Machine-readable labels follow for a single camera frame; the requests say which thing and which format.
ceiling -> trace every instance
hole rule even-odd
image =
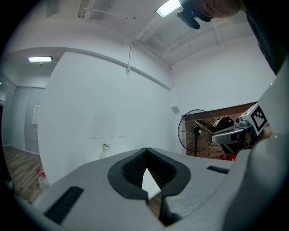
[[[209,23],[197,19],[201,28],[189,28],[175,10],[166,18],[156,10],[167,0],[43,0],[27,20],[39,18],[80,18],[118,30],[154,52],[168,66],[213,45],[252,35],[244,12]]]
[[[52,63],[57,63],[67,51],[63,47],[36,47],[9,53],[3,57],[2,62],[14,62],[19,64],[35,64],[29,62],[29,57],[52,57]]]

fluorescent light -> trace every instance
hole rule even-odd
[[[156,13],[162,18],[165,18],[180,6],[181,4],[178,0],[169,0],[165,4],[163,4],[160,8],[158,8]]]
[[[31,57],[28,59],[30,62],[52,62],[51,57]]]

black slot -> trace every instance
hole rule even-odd
[[[207,169],[211,170],[211,171],[218,172],[218,173],[223,173],[223,174],[228,174],[230,171],[228,168],[221,168],[221,167],[217,167],[217,166],[209,166],[209,167],[207,167]]]
[[[45,213],[45,216],[57,224],[60,224],[74,206],[83,189],[79,187],[70,187]]]

wooden floor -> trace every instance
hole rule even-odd
[[[4,156],[15,195],[32,203],[41,193],[36,173],[39,168],[43,169],[40,155],[7,146],[4,147]]]
[[[155,217],[159,218],[159,214],[161,212],[162,205],[162,193],[157,194],[151,200],[148,201],[148,207],[153,212]]]

fan grille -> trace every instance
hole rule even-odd
[[[197,151],[202,151],[211,144],[210,134],[198,127],[196,120],[203,120],[209,124],[214,124],[212,116],[203,110],[192,110],[185,114],[179,124],[178,136],[182,146],[190,152],[195,151],[195,127],[201,130],[201,134],[197,138]]]

